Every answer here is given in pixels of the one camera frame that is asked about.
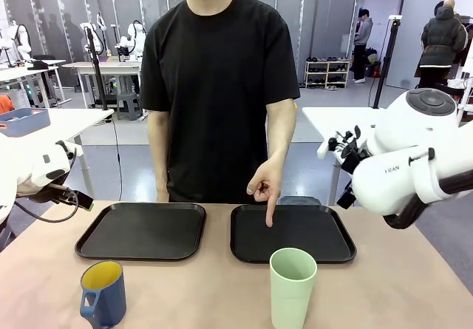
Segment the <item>slim white background robot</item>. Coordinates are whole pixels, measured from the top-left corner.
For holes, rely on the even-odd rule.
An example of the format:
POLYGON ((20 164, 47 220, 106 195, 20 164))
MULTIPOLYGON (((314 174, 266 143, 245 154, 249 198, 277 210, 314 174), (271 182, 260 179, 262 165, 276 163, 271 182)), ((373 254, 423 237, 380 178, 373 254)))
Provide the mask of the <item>slim white background robot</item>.
POLYGON ((95 24, 91 22, 84 22, 80 24, 80 27, 86 36, 86 44, 84 45, 84 49, 87 52, 91 52, 90 42, 93 43, 97 55, 101 55, 107 51, 105 37, 106 23, 101 12, 97 13, 95 24))

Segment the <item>light green plastic cup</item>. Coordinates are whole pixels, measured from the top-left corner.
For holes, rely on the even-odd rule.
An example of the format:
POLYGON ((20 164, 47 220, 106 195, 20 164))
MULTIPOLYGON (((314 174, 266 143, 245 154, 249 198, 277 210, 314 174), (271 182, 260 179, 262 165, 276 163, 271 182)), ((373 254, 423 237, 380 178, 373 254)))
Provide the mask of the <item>light green plastic cup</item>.
POLYGON ((298 248, 280 248, 270 256, 271 321, 275 329, 302 329, 318 266, 298 248))

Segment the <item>blue storage bin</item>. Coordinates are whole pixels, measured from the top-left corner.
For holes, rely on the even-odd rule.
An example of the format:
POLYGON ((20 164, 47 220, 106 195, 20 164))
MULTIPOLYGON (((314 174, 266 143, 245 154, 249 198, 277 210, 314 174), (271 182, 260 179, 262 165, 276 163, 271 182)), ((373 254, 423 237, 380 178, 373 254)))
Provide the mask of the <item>blue storage bin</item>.
POLYGON ((48 109, 21 108, 0 114, 0 133, 19 138, 50 125, 48 109))

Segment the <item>black plastic tray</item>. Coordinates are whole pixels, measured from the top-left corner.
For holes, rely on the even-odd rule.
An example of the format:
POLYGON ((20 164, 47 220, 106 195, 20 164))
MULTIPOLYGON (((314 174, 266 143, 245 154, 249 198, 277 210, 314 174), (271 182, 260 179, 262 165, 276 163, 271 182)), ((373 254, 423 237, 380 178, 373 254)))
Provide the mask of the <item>black plastic tray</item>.
POLYGON ((178 262, 200 247, 206 212, 192 203, 115 203, 99 212, 75 244, 90 260, 178 262))
POLYGON ((243 205, 231 212, 230 249, 242 262, 268 264, 280 248, 298 248, 317 263, 352 261, 356 246, 340 216, 320 205, 277 205, 273 225, 265 223, 267 208, 243 205))

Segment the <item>blue mug yellow inside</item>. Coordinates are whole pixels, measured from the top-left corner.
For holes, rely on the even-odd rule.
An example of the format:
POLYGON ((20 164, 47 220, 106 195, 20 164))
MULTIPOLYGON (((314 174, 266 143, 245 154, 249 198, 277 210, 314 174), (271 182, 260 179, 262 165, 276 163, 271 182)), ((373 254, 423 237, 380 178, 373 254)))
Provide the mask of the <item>blue mug yellow inside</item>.
POLYGON ((92 329, 118 325, 126 314, 123 267, 107 260, 90 266, 81 277, 80 315, 92 329))

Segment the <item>person's right forearm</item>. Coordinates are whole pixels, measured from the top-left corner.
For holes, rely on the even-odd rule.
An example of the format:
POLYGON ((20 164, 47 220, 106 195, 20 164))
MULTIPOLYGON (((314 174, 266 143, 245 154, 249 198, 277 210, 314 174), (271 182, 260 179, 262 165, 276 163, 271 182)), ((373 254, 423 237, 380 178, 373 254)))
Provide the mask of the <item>person's right forearm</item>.
POLYGON ((168 191, 169 113, 149 110, 147 129, 156 190, 168 191))

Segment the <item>person's left forearm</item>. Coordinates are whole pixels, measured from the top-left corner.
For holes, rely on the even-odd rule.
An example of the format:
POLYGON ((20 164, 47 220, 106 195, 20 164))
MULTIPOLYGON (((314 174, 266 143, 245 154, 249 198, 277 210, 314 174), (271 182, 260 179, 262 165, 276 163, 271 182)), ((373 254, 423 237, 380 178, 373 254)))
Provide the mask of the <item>person's left forearm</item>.
POLYGON ((293 99, 286 99, 266 106, 270 156, 280 153, 286 158, 296 127, 294 102, 293 99))

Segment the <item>beige background desk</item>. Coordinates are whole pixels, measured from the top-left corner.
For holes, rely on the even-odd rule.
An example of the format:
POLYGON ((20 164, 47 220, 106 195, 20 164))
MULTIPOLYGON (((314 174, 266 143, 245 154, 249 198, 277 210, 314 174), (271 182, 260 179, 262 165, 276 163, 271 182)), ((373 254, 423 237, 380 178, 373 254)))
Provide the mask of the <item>beige background desk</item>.
MULTIPOLYGON (((141 63, 137 61, 104 61, 99 63, 99 68, 103 78, 112 77, 115 79, 118 94, 131 94, 131 77, 139 74, 140 65, 141 63)), ((85 108, 94 106, 96 97, 92 92, 91 83, 96 80, 92 78, 95 75, 93 63, 75 62, 64 64, 62 67, 73 69, 77 73, 85 108)))

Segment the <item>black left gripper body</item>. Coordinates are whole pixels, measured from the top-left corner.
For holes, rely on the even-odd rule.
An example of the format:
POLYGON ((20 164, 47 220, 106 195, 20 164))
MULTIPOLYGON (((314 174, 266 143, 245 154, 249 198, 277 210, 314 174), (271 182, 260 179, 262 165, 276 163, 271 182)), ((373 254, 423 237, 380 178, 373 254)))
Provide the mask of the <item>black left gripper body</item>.
POLYGON ((34 194, 18 193, 16 197, 28 198, 33 202, 69 202, 71 200, 71 191, 66 186, 51 183, 34 194))

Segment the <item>white table rounded corner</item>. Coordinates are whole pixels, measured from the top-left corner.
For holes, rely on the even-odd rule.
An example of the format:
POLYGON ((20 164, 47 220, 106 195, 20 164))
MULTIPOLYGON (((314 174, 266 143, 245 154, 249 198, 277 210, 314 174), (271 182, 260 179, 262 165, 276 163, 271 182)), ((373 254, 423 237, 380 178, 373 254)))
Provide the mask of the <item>white table rounded corner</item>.
MULTIPOLYGON (((380 121, 385 109, 373 109, 371 107, 304 107, 302 111, 314 129, 322 136, 323 142, 325 139, 337 135, 343 137, 346 131, 354 132, 356 126, 361 130, 361 138, 367 140, 373 134, 375 125, 380 121)), ((332 153, 326 156, 334 157, 330 190, 326 202, 328 206, 334 206, 338 199, 338 180, 343 161, 338 160, 332 153)))

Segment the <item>person in black puffer jacket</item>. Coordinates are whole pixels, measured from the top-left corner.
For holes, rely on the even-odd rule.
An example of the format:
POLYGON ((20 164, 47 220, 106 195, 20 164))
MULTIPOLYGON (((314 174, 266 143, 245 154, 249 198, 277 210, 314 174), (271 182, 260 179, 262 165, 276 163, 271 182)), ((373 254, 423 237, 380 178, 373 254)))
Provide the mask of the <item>person in black puffer jacket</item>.
POLYGON ((421 33, 423 52, 416 70, 420 78, 418 88, 447 84, 457 55, 466 47, 467 37, 466 28, 455 12, 455 0, 444 0, 421 33))

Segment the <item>black light stand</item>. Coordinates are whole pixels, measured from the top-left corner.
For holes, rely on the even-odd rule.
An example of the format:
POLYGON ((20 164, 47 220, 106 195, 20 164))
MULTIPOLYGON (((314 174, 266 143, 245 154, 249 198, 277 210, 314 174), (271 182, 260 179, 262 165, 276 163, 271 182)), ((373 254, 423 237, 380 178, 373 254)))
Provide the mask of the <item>black light stand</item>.
POLYGON ((103 110, 108 110, 105 91, 104 91, 104 88, 103 88, 103 79, 102 79, 101 71, 100 71, 100 67, 99 67, 98 54, 97 54, 96 49, 95 49, 92 30, 89 27, 85 27, 85 32, 86 32, 86 37, 87 37, 87 40, 88 40, 89 53, 90 53, 91 59, 92 59, 93 70, 94 70, 95 78, 96 78, 96 81, 97 81, 96 89, 99 92, 99 96, 101 98, 101 103, 102 103, 103 110))

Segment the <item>dark grey chair seat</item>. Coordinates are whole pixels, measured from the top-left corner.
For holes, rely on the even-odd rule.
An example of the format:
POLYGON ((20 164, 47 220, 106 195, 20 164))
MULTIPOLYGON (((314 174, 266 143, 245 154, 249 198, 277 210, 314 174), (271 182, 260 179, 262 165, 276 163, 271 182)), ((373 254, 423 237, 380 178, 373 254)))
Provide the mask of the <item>dark grey chair seat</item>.
POLYGON ((320 206, 321 202, 315 197, 311 196, 287 195, 280 198, 279 205, 320 206))

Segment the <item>grey plastic stool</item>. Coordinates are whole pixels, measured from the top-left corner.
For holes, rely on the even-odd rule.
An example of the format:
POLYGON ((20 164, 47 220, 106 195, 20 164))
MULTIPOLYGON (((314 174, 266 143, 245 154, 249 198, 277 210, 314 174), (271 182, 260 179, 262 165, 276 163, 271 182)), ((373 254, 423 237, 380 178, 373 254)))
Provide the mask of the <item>grey plastic stool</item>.
POLYGON ((134 92, 117 95, 117 115, 119 120, 127 119, 129 121, 136 121, 142 117, 139 98, 134 92))

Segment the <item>wooden shoe rack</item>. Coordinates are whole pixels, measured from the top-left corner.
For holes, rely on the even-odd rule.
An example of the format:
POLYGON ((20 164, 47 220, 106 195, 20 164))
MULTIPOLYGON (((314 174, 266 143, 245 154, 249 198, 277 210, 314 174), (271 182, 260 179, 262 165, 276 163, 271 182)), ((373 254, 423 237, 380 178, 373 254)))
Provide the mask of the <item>wooden shoe rack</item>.
POLYGON ((303 85, 308 89, 345 88, 350 72, 347 58, 308 58, 304 67, 303 85))

